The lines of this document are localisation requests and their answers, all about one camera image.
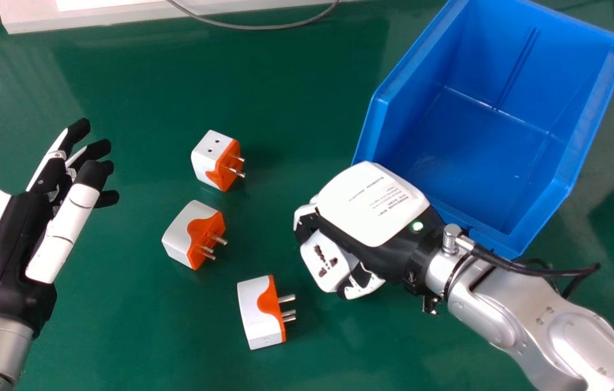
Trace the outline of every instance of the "robotic arm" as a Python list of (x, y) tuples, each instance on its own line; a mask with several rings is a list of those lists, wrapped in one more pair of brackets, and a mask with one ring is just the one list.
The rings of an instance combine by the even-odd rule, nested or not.
[(67, 127), (24, 192), (0, 190), (1, 391), (17, 386), (32, 340), (51, 318), (53, 281), (91, 211), (118, 202), (116, 191), (103, 191), (114, 164), (97, 161), (111, 143), (100, 140), (71, 155), (89, 131), (84, 118)]
[[(515, 359), (538, 389), (614, 389), (613, 327), (566, 300), (598, 264), (538, 270), (501, 258), (459, 226), (444, 225), (420, 190), (367, 161), (298, 208), (293, 230), (325, 292), (350, 300), (384, 282), (401, 284), (424, 296), (429, 314), (446, 301), (451, 314)], [(557, 277), (573, 277), (562, 294)]]

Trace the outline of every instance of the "power adapter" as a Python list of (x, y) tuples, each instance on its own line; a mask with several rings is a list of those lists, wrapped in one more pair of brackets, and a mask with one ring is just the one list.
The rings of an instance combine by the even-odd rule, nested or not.
[(240, 143), (214, 130), (209, 130), (193, 149), (191, 164), (199, 181), (221, 191), (227, 191), (238, 176), (246, 176)]
[(162, 236), (167, 254), (181, 264), (198, 270), (206, 258), (215, 259), (214, 247), (227, 244), (222, 213), (196, 200), (188, 203)]
[(238, 282), (237, 298), (250, 349), (285, 342), (285, 323), (297, 319), (297, 312), (282, 312), (280, 304), (293, 301), (294, 294), (278, 297), (273, 275), (264, 275)]

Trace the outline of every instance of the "metal prong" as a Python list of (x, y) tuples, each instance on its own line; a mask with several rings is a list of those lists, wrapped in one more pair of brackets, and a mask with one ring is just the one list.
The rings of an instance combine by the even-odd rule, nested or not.
[(294, 294), (282, 295), (278, 298), (278, 304), (283, 304), (284, 302), (293, 301), (295, 298)]
[(215, 242), (220, 243), (221, 245), (226, 245), (227, 244), (227, 240), (225, 240), (225, 238), (223, 238), (223, 237), (219, 237), (218, 235), (211, 235), (210, 238), (215, 240)]
[(235, 175), (239, 176), (240, 178), (246, 178), (246, 177), (247, 177), (247, 174), (245, 174), (245, 173), (243, 173), (242, 171), (239, 171), (239, 170), (237, 170), (237, 169), (235, 169), (235, 168), (232, 168), (232, 167), (227, 167), (227, 169), (228, 169), (228, 171), (230, 171), (231, 173), (233, 173), (233, 174), (235, 174)]

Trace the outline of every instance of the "cable connector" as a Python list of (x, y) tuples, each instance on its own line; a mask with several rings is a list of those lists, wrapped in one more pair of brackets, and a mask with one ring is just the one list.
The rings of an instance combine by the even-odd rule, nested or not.
[(285, 323), (296, 320), (297, 312), (282, 312), (280, 304), (295, 300), (295, 295), (279, 297), (273, 275), (238, 282), (237, 299), (250, 349), (285, 342)]
[(191, 164), (199, 181), (222, 191), (227, 191), (238, 176), (246, 176), (240, 143), (214, 130), (209, 130), (193, 149)]
[(196, 200), (188, 203), (162, 236), (167, 254), (181, 264), (198, 270), (206, 258), (215, 259), (214, 247), (225, 245), (222, 213)]

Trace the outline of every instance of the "robotic hand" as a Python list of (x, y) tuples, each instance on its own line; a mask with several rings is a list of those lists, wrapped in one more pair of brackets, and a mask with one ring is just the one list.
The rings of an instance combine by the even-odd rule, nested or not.
[(58, 136), (26, 191), (0, 190), (0, 390), (17, 386), (32, 340), (56, 304), (53, 280), (93, 208), (118, 202), (102, 191), (114, 171), (108, 140), (71, 154), (90, 131), (80, 119)]
[[(442, 300), (457, 319), (508, 353), (538, 389), (614, 389), (614, 330), (566, 298), (598, 264), (531, 269), (444, 225), (423, 193), (364, 161), (333, 178), (295, 211), (305, 265), (325, 292), (356, 299), (384, 282)], [(554, 278), (573, 277), (564, 292)]]

